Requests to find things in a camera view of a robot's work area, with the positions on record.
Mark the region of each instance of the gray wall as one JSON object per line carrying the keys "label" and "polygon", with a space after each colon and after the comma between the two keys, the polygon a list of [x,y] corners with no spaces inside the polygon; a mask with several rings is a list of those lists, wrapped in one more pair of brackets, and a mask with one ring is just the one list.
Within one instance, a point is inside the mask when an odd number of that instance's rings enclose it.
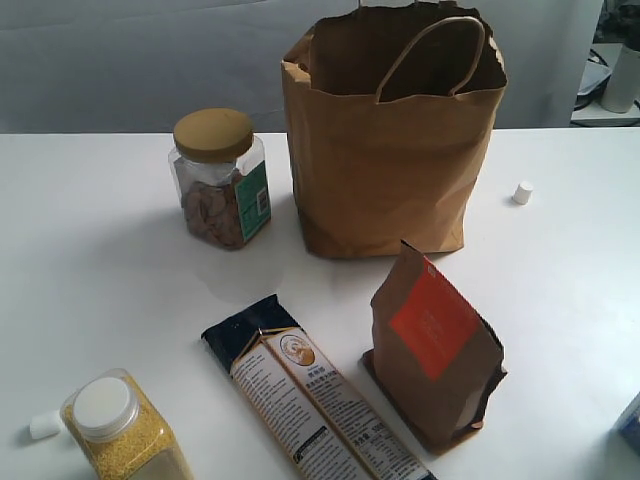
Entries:
{"label": "gray wall", "polygon": [[[506,60],[497,126],[567,125],[602,0],[462,3],[481,10]],[[355,5],[0,0],[0,132],[170,131],[219,105],[281,131],[281,56],[315,20]]]}

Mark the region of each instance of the orange label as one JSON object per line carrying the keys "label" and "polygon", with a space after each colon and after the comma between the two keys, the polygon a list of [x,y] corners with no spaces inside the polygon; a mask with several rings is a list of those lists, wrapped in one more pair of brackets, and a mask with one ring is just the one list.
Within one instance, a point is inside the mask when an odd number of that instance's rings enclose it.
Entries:
{"label": "orange label", "polygon": [[393,328],[436,380],[480,324],[478,314],[429,260],[409,298],[391,320]]}

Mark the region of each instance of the kraft paper pouch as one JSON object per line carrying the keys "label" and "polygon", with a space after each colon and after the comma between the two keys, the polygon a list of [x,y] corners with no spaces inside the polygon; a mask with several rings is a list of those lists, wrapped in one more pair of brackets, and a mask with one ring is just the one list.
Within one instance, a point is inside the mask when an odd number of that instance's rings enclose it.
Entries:
{"label": "kraft paper pouch", "polygon": [[375,377],[419,440],[440,450],[480,429],[506,375],[489,324],[405,242],[371,306]]}
{"label": "kraft paper pouch", "polygon": [[489,25],[455,2],[325,18],[282,61],[293,190],[323,257],[463,246],[507,78]]}
{"label": "kraft paper pouch", "polygon": [[436,480],[275,295],[202,334],[308,480]]}

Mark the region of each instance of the white bottle cap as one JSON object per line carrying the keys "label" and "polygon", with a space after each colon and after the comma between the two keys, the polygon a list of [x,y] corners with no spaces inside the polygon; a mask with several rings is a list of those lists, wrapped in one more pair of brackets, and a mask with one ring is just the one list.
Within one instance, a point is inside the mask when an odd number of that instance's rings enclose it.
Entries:
{"label": "white bottle cap", "polygon": [[529,198],[531,198],[531,192],[533,192],[533,185],[529,182],[520,182],[516,193],[513,194],[513,201],[518,205],[526,205]]}
{"label": "white bottle cap", "polygon": [[64,424],[60,418],[60,413],[54,410],[53,412],[43,413],[33,417],[31,423],[29,423],[29,432],[31,433],[31,438],[40,440],[57,435],[63,427]]}
{"label": "white bottle cap", "polygon": [[104,377],[80,390],[73,402],[73,420],[86,440],[108,442],[135,422],[138,409],[138,398],[126,382]]}

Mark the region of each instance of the green label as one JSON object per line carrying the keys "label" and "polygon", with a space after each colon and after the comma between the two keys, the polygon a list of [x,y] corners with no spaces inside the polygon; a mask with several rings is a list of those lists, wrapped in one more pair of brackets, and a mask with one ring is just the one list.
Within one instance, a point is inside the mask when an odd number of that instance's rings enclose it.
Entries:
{"label": "green label", "polygon": [[236,185],[242,236],[247,242],[271,218],[267,169],[262,162]]}

